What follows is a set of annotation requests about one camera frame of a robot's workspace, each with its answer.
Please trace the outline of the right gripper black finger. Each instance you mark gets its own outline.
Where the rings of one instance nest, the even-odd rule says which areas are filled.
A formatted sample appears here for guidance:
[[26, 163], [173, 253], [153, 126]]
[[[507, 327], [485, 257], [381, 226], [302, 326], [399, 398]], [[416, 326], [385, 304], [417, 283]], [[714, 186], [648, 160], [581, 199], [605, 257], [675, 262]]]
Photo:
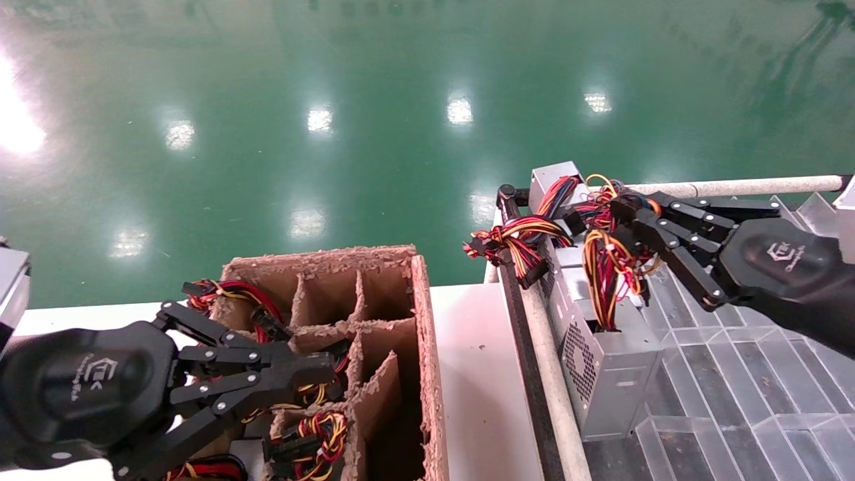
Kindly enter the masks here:
[[707, 271], [718, 259], [730, 229], [690, 232], [675, 223], [642, 219], [630, 225], [645, 250], [656, 253], [700, 307], [712, 313], [729, 300], [726, 289]]
[[715, 228], [735, 228], [738, 223], [781, 217], [781, 205], [771, 200], [732, 198], [678, 198], [665, 192], [641, 194], [629, 190], [610, 201], [610, 213], [629, 227], [642, 219], [675, 223], [690, 232], [711, 232]]

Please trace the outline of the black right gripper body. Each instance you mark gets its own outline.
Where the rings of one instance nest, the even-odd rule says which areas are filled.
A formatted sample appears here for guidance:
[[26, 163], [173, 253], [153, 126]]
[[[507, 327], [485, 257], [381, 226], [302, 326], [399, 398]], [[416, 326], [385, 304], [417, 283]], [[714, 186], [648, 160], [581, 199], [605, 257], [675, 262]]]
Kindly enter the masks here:
[[854, 355], [854, 268], [837, 238], [787, 219], [745, 221], [721, 250], [730, 301], [847, 358]]

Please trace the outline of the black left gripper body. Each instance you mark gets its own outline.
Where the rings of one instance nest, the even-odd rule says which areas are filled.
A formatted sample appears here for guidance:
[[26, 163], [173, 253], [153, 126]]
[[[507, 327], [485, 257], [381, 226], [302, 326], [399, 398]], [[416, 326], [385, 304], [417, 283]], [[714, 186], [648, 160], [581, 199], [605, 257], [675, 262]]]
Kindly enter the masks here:
[[144, 321], [12, 337], [2, 356], [2, 467], [107, 458], [166, 433], [177, 354], [173, 338]]

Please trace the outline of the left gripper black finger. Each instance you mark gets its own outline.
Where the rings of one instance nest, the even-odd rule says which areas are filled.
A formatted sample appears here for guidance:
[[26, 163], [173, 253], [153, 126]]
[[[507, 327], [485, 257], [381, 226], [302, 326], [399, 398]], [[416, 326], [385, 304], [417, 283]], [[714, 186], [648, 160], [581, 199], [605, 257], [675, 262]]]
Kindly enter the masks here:
[[161, 479], [254, 412], [290, 403], [299, 387], [333, 377], [332, 369], [262, 369], [177, 387], [169, 393], [166, 415], [168, 423], [175, 416], [183, 423], [111, 454], [115, 479]]
[[334, 375], [334, 359], [329, 353], [302, 355], [287, 342], [251, 340], [174, 301], [161, 304], [154, 326], [196, 341], [195, 346], [180, 348], [178, 353], [179, 363], [192, 375], [235, 375], [263, 369], [288, 375]]

